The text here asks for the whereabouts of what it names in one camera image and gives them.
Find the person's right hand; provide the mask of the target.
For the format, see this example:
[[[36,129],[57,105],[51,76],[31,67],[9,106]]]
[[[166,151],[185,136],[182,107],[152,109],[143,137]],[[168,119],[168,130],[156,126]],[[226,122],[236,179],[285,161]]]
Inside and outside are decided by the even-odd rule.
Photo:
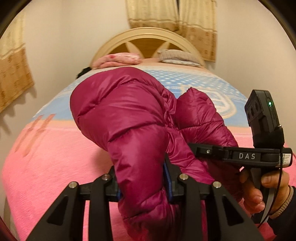
[[[264,174],[261,178],[261,184],[265,188],[276,188],[278,186],[279,177],[279,171],[273,171]],[[240,172],[240,182],[243,188],[243,204],[246,210],[251,214],[260,213],[261,211],[263,211],[265,208],[265,203],[263,202],[262,192],[255,187],[250,176],[250,172],[245,168],[242,169],[242,171]],[[271,209],[271,213],[275,213],[276,211],[278,211],[288,199],[290,195],[289,182],[289,173],[283,171],[280,181],[280,187],[274,205]]]

